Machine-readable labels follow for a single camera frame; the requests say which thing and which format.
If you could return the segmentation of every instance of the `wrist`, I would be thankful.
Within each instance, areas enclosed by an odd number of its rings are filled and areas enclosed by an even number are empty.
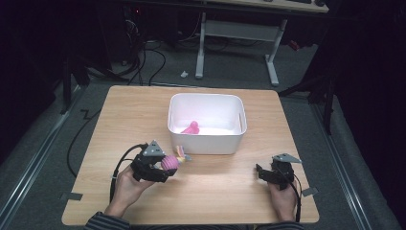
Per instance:
[[[113,199],[113,201],[105,209],[104,214],[120,219],[123,217],[126,209],[127,209],[127,207],[125,205],[120,205],[120,204],[114,202],[114,199]]]
[[[295,216],[293,213],[278,213],[278,219],[280,222],[295,221]]]

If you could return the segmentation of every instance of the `white desk frame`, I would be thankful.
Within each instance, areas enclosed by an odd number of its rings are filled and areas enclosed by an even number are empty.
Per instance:
[[[274,58],[281,43],[287,19],[284,19],[279,27],[243,24],[217,20],[206,20],[206,13],[202,13],[200,29],[200,47],[197,55],[196,75],[197,79],[203,78],[204,70],[204,42],[206,35],[225,36],[233,38],[271,41],[274,43],[269,55],[265,55],[269,78],[273,86],[278,86],[279,81],[275,71]]]

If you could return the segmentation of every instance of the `white plastic bin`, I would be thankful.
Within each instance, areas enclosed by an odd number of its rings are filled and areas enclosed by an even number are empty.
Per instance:
[[[191,122],[198,134],[181,133]],[[170,100],[168,128],[173,149],[189,154],[232,154],[247,130],[242,100],[234,95],[181,93]]]

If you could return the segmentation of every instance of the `black cable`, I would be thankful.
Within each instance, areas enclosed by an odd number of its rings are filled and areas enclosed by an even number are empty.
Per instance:
[[[200,41],[196,40],[197,38],[199,38],[199,36],[192,37],[192,38],[190,38],[188,40],[184,40],[184,41],[178,41],[178,42],[176,42],[176,44],[178,44],[180,46],[183,46],[183,47],[186,47],[186,48],[193,48],[193,47],[196,47],[196,46],[198,46],[200,44]]]
[[[147,35],[147,33],[141,33],[136,37],[137,39],[135,39],[134,42],[130,45],[130,50],[129,50],[130,53],[129,53],[128,59],[133,59],[133,56],[135,54],[138,54],[138,51],[141,48],[140,44],[144,45],[143,40],[145,39],[146,35]],[[128,69],[123,70],[122,72],[117,73],[115,75],[118,77],[122,77],[124,75],[130,74],[131,72],[134,72],[139,67],[139,61],[137,61],[137,60],[139,60],[139,59],[137,57],[135,57],[134,61],[132,61],[132,64]],[[90,69],[87,69],[87,72],[89,75],[94,76],[96,78],[100,78],[100,79],[106,78],[106,75],[100,75],[100,74],[94,73]]]
[[[162,56],[162,58],[164,59],[164,62],[162,63],[161,67],[149,78],[148,86],[151,86],[152,79],[164,68],[165,64],[167,63],[167,59],[165,58],[165,55],[159,51],[149,50],[149,49],[146,49],[146,51],[155,52],[155,53],[159,54],[160,56]]]
[[[99,111],[97,111],[95,114],[93,114],[93,116],[91,116],[79,129],[79,131],[77,132],[77,134],[75,135],[74,139],[71,142],[71,145],[69,146],[68,149],[68,153],[66,154],[66,158],[67,158],[67,164],[68,164],[68,168],[69,171],[71,172],[71,174],[76,178],[78,175],[73,171],[72,167],[71,167],[71,163],[70,163],[70,155],[71,155],[71,150],[72,150],[72,146],[75,144],[76,139],[78,138],[78,136],[80,135],[80,133],[83,131],[83,129],[86,127],[86,125],[93,120],[93,118],[96,117],[96,115],[98,115],[102,110],[100,109]]]
[[[208,50],[208,51],[220,52],[220,51],[225,50],[225,49],[229,46],[229,44],[230,44],[230,38],[225,38],[225,37],[214,38],[214,37],[212,37],[212,39],[208,39],[208,41],[216,41],[216,40],[220,40],[220,41],[221,41],[221,40],[225,40],[223,47],[221,47],[221,48],[219,48],[219,49],[211,49],[211,48],[209,48],[207,45],[205,45],[205,49]]]
[[[110,202],[113,199],[114,196],[114,191],[116,190],[116,180],[117,180],[117,176],[119,174],[119,168],[122,165],[123,161],[125,161],[126,156],[133,150],[137,149],[137,148],[141,148],[142,150],[144,150],[146,147],[148,146],[148,144],[139,144],[136,146],[131,147],[130,149],[128,149],[125,154],[122,156],[122,158],[120,159],[119,163],[116,166],[116,169],[113,172],[113,176],[111,177],[111,185],[110,185]]]
[[[141,70],[144,68],[144,65],[146,64],[146,51],[145,51],[145,48],[143,48],[143,53],[144,53],[143,64],[141,65],[141,67],[140,66],[138,67],[138,71],[128,81],[127,85],[130,85],[132,83],[132,81],[134,81],[135,77],[137,77],[137,75],[139,75],[140,85],[143,86],[143,79],[141,78]]]
[[[199,28],[201,17],[202,17],[202,12],[197,17],[196,26],[194,27],[194,30],[192,31],[191,35],[189,35],[188,37],[186,37],[184,39],[178,40],[177,42],[187,41],[190,39],[195,39],[196,37],[200,37],[199,35],[195,35],[195,34],[197,32],[197,29]]]
[[[282,171],[279,169],[279,167],[278,167],[278,166],[275,166],[275,168],[276,168],[276,169],[278,170],[278,172],[283,176],[283,178],[284,178],[287,182],[289,182],[290,186],[292,187],[293,191],[294,191],[295,194],[296,194],[296,198],[298,199],[298,200],[297,200],[298,204],[297,204],[297,209],[296,209],[296,222],[300,222],[300,221],[301,221],[301,211],[302,211],[302,185],[301,185],[301,183],[300,183],[300,181],[299,181],[299,179],[298,179],[299,185],[300,185],[300,188],[301,188],[301,195],[299,195],[298,190],[296,189],[296,187],[293,185],[293,183],[292,183],[288,178],[286,178],[286,176],[282,173]]]
[[[251,41],[251,43],[249,43],[249,44],[244,44],[244,43],[236,42],[236,41],[233,41],[233,40],[230,41],[230,44],[232,44],[232,45],[245,46],[245,47],[257,46],[257,45],[260,45],[262,43],[264,43],[264,41],[260,41],[260,40]]]
[[[301,197],[302,197],[302,183],[301,183],[301,181],[299,180],[298,176],[296,176],[296,174],[294,174],[294,176],[296,177],[296,180],[297,180],[297,181],[298,181],[298,183],[299,183],[299,188],[300,188],[300,191],[301,191]]]

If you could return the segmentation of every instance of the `wooden table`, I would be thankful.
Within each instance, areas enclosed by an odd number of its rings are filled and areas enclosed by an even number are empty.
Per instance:
[[[108,92],[73,193],[62,221],[84,225],[108,205],[111,174],[132,146],[156,140],[167,154],[170,145],[168,111],[177,93],[217,93],[240,97],[248,129],[239,149],[231,155],[192,155],[166,183],[156,183],[124,215],[131,224],[240,224],[277,221],[266,182],[255,164],[270,170],[273,155],[287,152],[299,157],[278,94],[270,90],[113,86]],[[138,149],[128,157],[134,157]],[[128,164],[122,163],[122,169]],[[300,164],[295,174],[308,188]],[[312,196],[303,198],[302,222],[319,214]]]

